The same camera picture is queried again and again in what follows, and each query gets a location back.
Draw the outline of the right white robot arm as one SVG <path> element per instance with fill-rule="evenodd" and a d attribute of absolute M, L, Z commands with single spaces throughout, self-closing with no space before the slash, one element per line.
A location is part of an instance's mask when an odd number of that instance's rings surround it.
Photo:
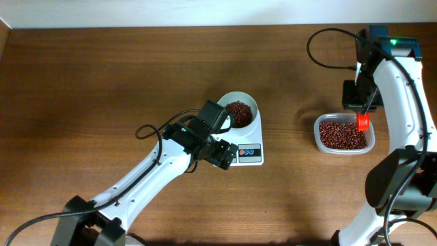
<path fill-rule="evenodd" d="M 330 243 L 378 245 L 389 243 L 397 226 L 436 209 L 436 126 L 423 89 L 418 40 L 390 36 L 381 25 L 354 38 L 356 78 L 344 82 L 342 105 L 358 115 L 383 107 L 390 146 L 366 177 L 365 205 Z"/>

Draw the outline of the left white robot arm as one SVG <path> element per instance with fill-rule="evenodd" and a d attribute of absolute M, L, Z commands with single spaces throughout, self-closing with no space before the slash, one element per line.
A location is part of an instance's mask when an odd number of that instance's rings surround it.
<path fill-rule="evenodd" d="M 208 100 L 197 115 L 190 113 L 156 131 L 158 143 L 132 171 L 110 189 L 85 201 L 72 198 L 51 241 L 62 245 L 137 245 L 127 232 L 141 211 L 174 178 L 205 160 L 229 169 L 237 145 L 217 140 L 234 124 L 233 114 Z"/>

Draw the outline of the red plastic scoop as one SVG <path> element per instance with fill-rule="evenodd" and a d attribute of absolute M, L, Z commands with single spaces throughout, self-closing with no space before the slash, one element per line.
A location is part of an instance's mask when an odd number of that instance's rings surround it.
<path fill-rule="evenodd" d="M 356 114 L 356 127 L 360 132 L 365 132 L 369 130 L 370 127 L 370 117 L 368 113 L 357 113 Z"/>

